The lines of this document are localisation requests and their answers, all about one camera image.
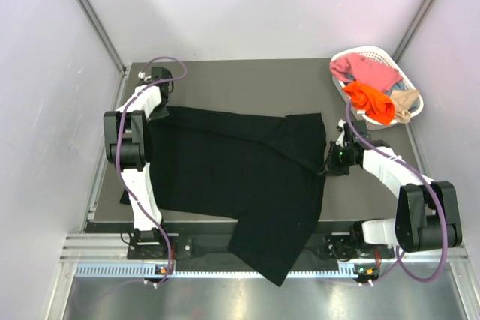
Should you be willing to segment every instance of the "metal corner post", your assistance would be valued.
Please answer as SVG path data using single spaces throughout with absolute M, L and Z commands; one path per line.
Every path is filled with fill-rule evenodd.
M 117 53 L 115 47 L 112 44 L 105 28 L 102 26 L 100 19 L 98 18 L 97 14 L 95 13 L 94 8 L 90 4 L 89 0 L 77 0 L 79 2 L 80 7 L 82 8 L 83 12 L 85 13 L 87 19 L 89 20 L 91 26 L 97 33 L 101 43 L 105 46 L 110 58 L 113 61 L 113 64 L 118 68 L 118 71 L 124 73 L 126 71 L 126 67 L 123 64 L 122 60 L 120 59 L 119 54 Z
M 394 51 L 393 54 L 393 60 L 398 63 L 398 61 L 401 59 L 402 55 L 405 53 L 405 50 L 407 49 L 408 45 L 410 44 L 410 41 L 412 40 L 413 36 L 419 29 L 423 19 L 427 15 L 427 12 L 431 9 L 432 4 L 435 2 L 435 0 L 422 0 L 420 3 L 420 6 L 418 7 L 418 10 L 415 13 L 415 16 L 413 17 L 411 23 L 409 24 L 408 28 L 406 28 L 405 33 L 403 34 L 403 37 L 398 44 L 397 49 Z

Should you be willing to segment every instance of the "metal floor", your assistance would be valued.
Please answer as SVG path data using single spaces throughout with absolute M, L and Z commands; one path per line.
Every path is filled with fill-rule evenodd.
M 345 103 L 332 83 L 329 59 L 190 61 L 187 78 L 175 84 L 170 105 L 254 115 L 288 115 L 321 112 L 327 140 L 338 137 L 336 126 L 344 118 Z M 130 70 L 125 98 L 130 97 L 143 64 Z M 167 67 L 180 74 L 176 64 Z M 383 139 L 407 162 L 415 165 L 405 126 L 372 132 Z M 119 204 L 122 188 L 109 164 L 100 191 L 94 221 L 133 220 L 129 206 Z M 394 217 L 396 198 L 360 168 L 349 177 L 329 178 L 321 220 L 357 220 Z M 162 211 L 165 221 L 222 220 L 199 214 Z
M 421 277 L 436 264 L 410 265 Z M 256 319 L 466 319 L 452 271 L 434 283 L 411 280 L 401 269 L 373 288 L 352 280 L 287 279 L 278 288 L 265 279 L 172 279 L 154 290 L 129 283 L 103 298 L 124 279 L 75 278 L 64 320 L 256 320 Z

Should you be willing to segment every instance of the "pink cloth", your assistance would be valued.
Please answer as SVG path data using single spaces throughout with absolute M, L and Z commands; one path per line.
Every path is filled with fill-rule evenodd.
M 355 80 L 383 92 L 390 91 L 394 84 L 402 81 L 396 69 L 377 63 L 356 52 L 331 61 L 330 71 L 341 82 L 352 82 L 346 77 L 350 74 Z

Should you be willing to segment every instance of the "black garment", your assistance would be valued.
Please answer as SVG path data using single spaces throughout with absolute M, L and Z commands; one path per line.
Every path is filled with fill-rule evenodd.
M 169 113 L 149 122 L 158 207 L 238 219 L 229 251 L 281 285 L 320 217 L 321 114 Z

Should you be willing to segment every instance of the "gray table surface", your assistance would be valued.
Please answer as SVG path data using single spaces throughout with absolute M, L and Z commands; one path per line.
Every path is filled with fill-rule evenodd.
M 125 99 L 132 94 L 143 65 L 132 64 Z M 321 112 L 327 141 L 338 137 L 336 126 L 344 118 L 345 103 L 332 83 L 329 59 L 189 61 L 186 65 L 187 78 L 175 84 L 169 105 L 273 116 Z M 173 76 L 180 75 L 177 64 L 165 66 Z M 387 141 L 407 162 L 416 164 L 405 126 L 371 134 L 373 139 Z M 94 216 L 96 222 L 133 220 L 130 207 L 119 204 L 121 194 L 115 170 L 109 164 Z M 377 179 L 355 167 L 348 177 L 327 179 L 320 219 L 394 217 L 396 205 L 396 198 Z M 177 211 L 162 214 L 165 221 L 228 220 Z

